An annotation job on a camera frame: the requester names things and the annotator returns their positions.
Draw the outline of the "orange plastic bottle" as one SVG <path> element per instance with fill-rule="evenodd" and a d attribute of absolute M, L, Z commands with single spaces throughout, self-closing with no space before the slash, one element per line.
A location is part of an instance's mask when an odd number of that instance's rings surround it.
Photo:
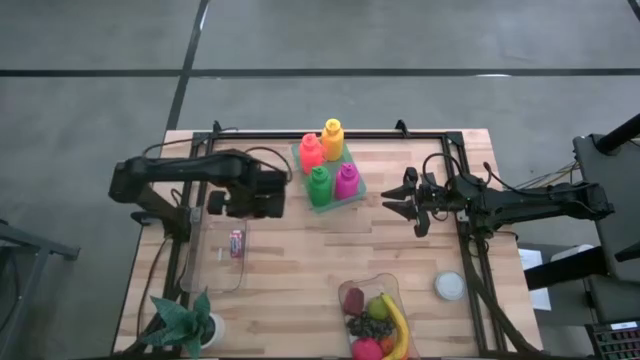
<path fill-rule="evenodd" d="M 309 175 L 314 167 L 324 163 L 324 147 L 314 133 L 305 134 L 298 149 L 300 166 L 306 175 Z"/>

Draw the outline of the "yellow banana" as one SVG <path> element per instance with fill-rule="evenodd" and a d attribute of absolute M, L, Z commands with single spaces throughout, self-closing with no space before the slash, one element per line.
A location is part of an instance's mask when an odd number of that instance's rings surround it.
<path fill-rule="evenodd" d="M 406 360 L 409 354 L 409 327 L 403 312 L 399 309 L 394 299 L 382 293 L 380 298 L 388 308 L 389 314 L 396 328 L 396 341 L 393 350 L 382 360 Z"/>

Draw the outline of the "dark red apple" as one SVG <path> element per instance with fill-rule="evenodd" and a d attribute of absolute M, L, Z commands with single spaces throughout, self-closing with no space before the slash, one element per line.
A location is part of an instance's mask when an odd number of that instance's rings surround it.
<path fill-rule="evenodd" d="M 349 288 L 342 303 L 342 310 L 346 315 L 358 317 L 363 312 L 364 293 L 360 288 Z"/>

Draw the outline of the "black aluminium frame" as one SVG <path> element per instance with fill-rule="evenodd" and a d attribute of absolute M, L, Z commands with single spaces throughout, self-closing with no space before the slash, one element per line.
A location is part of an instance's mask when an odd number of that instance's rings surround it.
<path fill-rule="evenodd" d="M 482 175 L 495 156 L 486 130 L 351 130 L 346 143 L 363 176 L 363 199 L 314 212 L 296 177 L 288 186 L 280 219 L 247 221 L 248 253 L 242 284 L 210 293 L 214 313 L 226 323 L 223 339 L 205 350 L 216 358 L 346 357 L 349 344 L 340 309 L 339 286 L 381 273 L 393 275 L 420 356 L 474 356 L 478 341 L 467 299 L 440 299 L 433 282 L 442 271 L 463 269 L 456 220 L 431 225 L 424 238 L 409 222 L 386 209 L 381 193 L 398 186 L 407 167 L 426 167 L 445 181 L 449 166 L 441 151 L 466 153 L 463 165 Z M 114 349 L 122 351 L 147 325 L 151 296 L 184 292 L 189 243 L 164 239 L 159 224 L 142 230 Z"/>

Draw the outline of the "yellow plastic bottle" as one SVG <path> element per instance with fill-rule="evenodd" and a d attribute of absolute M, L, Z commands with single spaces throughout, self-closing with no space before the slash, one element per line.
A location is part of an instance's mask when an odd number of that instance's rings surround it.
<path fill-rule="evenodd" d="M 322 130 L 321 143 L 327 161 L 337 161 L 343 152 L 344 130 L 338 119 L 330 118 Z"/>

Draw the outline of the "clear plastic bin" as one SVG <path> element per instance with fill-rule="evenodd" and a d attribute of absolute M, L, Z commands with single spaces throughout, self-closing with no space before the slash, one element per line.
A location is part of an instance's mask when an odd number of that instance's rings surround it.
<path fill-rule="evenodd" d="M 373 297 L 377 297 L 380 296 L 382 293 L 386 293 L 388 295 L 390 295 L 395 303 L 397 304 L 397 306 L 399 307 L 399 309 L 403 312 L 407 323 L 408 323 L 408 327 L 409 327 L 409 320 L 407 315 L 405 314 L 404 308 L 403 308 L 403 304 L 401 301 L 401 297 L 399 294 L 399 285 L 398 285 L 398 281 L 397 279 L 389 274 L 389 273 L 381 273 L 378 274 L 376 276 L 374 276 L 373 278 L 370 279 L 366 279 L 366 280 L 350 280 L 350 281 L 346 281 L 343 284 L 341 284 L 339 286 L 339 290 L 338 290 L 338 296 L 339 296 L 339 303 L 340 303 L 340 309 L 343 315 L 343 320 L 344 320 L 344 325 L 346 328 L 346 333 L 347 333 L 347 339 L 348 339 L 348 344 L 349 344 L 349 350 L 351 351 L 351 345 L 352 343 L 359 339 L 359 337 L 356 336 L 352 336 L 346 326 L 347 321 L 355 316 L 350 316 L 350 315 L 346 315 L 343 310 L 342 310 L 342 303 L 344 301 L 344 297 L 346 295 L 346 292 L 349 288 L 352 287 L 357 287 L 360 288 L 362 290 L 362 292 L 364 293 L 364 308 L 363 308 L 363 312 L 362 313 L 367 313 L 367 304 L 369 302 L 369 300 Z M 420 360 L 420 355 L 418 350 L 416 349 L 414 342 L 413 342 L 413 338 L 412 338 L 412 334 L 411 334 L 411 330 L 409 328 L 410 331 L 410 335 L 409 335 L 409 354 L 406 357 L 406 360 Z M 393 330 L 392 334 L 390 335 L 393 339 L 394 342 L 396 341 L 396 328 Z"/>
<path fill-rule="evenodd" d="M 191 225 L 186 266 L 180 280 L 184 292 L 229 293 L 240 287 L 248 253 L 247 225 L 246 220 L 202 212 L 201 226 Z M 230 256 L 229 234 L 232 230 L 245 232 L 242 258 Z"/>

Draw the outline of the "green plastic bottle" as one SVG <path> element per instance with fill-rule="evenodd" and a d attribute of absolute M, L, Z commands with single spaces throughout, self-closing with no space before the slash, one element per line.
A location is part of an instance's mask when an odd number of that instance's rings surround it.
<path fill-rule="evenodd" d="M 308 177 L 308 190 L 313 206 L 325 206 L 331 202 L 332 178 L 326 167 L 316 166 L 311 169 Z"/>

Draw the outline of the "pink plastic bottle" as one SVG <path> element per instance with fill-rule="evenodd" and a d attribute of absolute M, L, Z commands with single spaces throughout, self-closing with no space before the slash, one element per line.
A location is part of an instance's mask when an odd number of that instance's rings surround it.
<path fill-rule="evenodd" d="M 359 192 L 359 172 L 354 163 L 345 162 L 336 173 L 334 195 L 337 200 L 355 196 Z"/>

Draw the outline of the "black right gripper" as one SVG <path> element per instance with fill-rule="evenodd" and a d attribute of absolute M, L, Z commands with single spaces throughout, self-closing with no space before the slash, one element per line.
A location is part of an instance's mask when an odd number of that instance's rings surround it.
<path fill-rule="evenodd" d="M 386 199 L 405 200 L 415 194 L 417 182 L 417 170 L 407 167 L 402 177 L 402 185 L 382 192 L 381 196 Z M 450 189 L 423 183 L 417 188 L 417 205 L 413 200 L 386 201 L 382 205 L 408 221 L 413 221 L 415 236 L 422 238 L 429 231 L 429 217 L 426 211 L 449 211 L 455 207 L 455 200 Z"/>

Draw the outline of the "white paper sheet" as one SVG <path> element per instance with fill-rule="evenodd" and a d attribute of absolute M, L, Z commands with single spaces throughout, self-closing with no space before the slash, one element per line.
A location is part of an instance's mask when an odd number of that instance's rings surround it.
<path fill-rule="evenodd" d="M 524 270 L 529 270 L 543 264 L 542 254 L 539 250 L 519 249 L 518 253 Z M 532 306 L 535 310 L 552 310 L 547 288 L 530 290 L 529 296 L 532 302 Z"/>

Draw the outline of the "green pear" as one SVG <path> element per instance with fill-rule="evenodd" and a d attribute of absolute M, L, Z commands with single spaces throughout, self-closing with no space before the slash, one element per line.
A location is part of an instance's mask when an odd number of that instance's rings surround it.
<path fill-rule="evenodd" d="M 373 297 L 369 300 L 367 313 L 370 318 L 378 321 L 385 321 L 389 317 L 389 310 L 380 296 Z"/>

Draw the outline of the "grey metal stand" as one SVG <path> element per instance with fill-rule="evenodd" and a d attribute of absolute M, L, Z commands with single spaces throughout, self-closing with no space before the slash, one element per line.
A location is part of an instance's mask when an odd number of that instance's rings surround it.
<path fill-rule="evenodd" d="M 6 258 L 10 257 L 11 251 L 24 250 L 33 253 L 35 260 L 31 273 L 24 282 L 17 279 L 18 291 L 15 305 L 6 317 L 5 323 L 0 326 L 0 334 L 7 330 L 4 342 L 0 345 L 0 360 L 8 360 L 9 353 L 21 328 L 23 327 L 26 313 L 31 300 L 39 285 L 44 272 L 44 267 L 48 258 L 57 254 L 65 260 L 75 261 L 78 258 L 80 248 L 71 247 L 59 242 L 49 240 L 37 235 L 10 226 L 6 221 L 0 219 L 0 240 L 13 244 L 13 247 L 0 247 L 0 263 L 4 261 L 3 250 L 7 251 Z"/>

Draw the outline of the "black desk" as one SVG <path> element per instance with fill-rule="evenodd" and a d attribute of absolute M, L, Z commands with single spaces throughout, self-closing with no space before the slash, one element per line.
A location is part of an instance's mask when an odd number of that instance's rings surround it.
<path fill-rule="evenodd" d="M 613 212 L 595 222 L 599 246 L 527 270 L 527 285 L 583 280 L 597 322 L 640 327 L 640 113 L 573 146 L 582 179 L 603 188 Z"/>

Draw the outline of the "dark grape bunch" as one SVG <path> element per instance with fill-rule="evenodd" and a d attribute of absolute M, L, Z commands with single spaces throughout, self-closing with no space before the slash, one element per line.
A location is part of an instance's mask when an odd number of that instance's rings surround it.
<path fill-rule="evenodd" d="M 395 329 L 395 325 L 390 319 L 377 320 L 370 317 L 368 313 L 350 318 L 346 326 L 352 336 L 370 337 L 377 340 L 390 336 Z"/>

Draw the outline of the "tin can with white label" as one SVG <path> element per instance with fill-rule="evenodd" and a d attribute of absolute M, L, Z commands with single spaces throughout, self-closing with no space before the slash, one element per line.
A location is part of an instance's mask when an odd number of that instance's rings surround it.
<path fill-rule="evenodd" d="M 461 275 L 453 271 L 437 274 L 434 280 L 436 294 L 447 301 L 460 300 L 466 292 L 466 284 Z"/>

